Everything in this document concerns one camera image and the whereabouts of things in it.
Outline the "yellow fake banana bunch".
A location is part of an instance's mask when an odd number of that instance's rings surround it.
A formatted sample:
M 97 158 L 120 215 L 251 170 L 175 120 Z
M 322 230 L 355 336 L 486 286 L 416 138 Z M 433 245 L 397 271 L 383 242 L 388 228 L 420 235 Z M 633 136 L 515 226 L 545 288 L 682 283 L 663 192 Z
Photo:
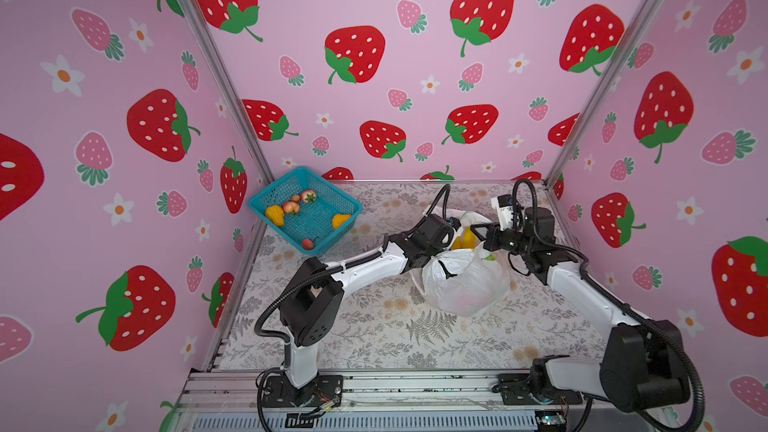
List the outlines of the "yellow fake banana bunch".
M 477 238 L 468 227 L 461 227 L 454 235 L 451 250 L 473 250 L 477 246 Z

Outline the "white lemon print plastic bag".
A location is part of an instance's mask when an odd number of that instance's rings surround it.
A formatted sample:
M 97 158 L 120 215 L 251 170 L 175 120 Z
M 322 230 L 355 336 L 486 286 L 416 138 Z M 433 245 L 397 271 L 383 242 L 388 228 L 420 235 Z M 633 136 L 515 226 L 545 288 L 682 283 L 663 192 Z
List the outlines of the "white lemon print plastic bag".
M 447 216 L 462 227 L 487 223 L 472 211 L 448 209 Z M 426 266 L 410 272 L 418 293 L 443 312 L 470 317 L 488 310 L 509 292 L 508 270 L 477 239 L 473 250 L 449 250 L 431 258 Z

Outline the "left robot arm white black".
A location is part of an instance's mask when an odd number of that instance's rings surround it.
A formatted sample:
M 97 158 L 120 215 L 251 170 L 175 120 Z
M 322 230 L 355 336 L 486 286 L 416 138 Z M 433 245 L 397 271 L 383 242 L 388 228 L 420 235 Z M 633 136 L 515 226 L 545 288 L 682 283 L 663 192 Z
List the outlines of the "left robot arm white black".
M 330 332 L 343 300 L 378 281 L 421 269 L 448 250 L 461 228 L 447 217 L 451 186 L 445 184 L 415 226 L 387 235 L 369 252 L 325 263 L 312 256 L 260 314 L 254 325 L 259 337 L 282 342 L 283 365 L 278 375 L 302 392 L 318 378 L 319 343 Z

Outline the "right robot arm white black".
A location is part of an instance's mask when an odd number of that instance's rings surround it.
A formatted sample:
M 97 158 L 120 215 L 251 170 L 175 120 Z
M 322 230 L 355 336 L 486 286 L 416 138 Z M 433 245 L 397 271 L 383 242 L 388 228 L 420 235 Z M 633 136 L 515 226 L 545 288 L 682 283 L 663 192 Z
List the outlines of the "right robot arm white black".
M 605 339 L 606 348 L 599 361 L 567 355 L 536 359 L 526 376 L 500 375 L 493 392 L 503 399 L 540 404 L 556 402 L 565 393 L 578 394 L 585 405 L 573 427 L 576 431 L 584 428 L 597 401 L 638 415 L 656 431 L 669 427 L 651 410 L 690 403 L 690 415 L 678 428 L 697 430 L 705 416 L 705 392 L 679 329 L 668 320 L 653 320 L 636 311 L 601 286 L 590 275 L 583 252 L 557 243 L 551 211 L 536 199 L 528 207 L 522 205 L 521 187 L 534 185 L 528 179 L 516 181 L 511 193 L 492 202 L 497 221 L 473 224 L 470 231 L 487 251 L 520 257 L 525 275 L 536 277 L 570 302 Z

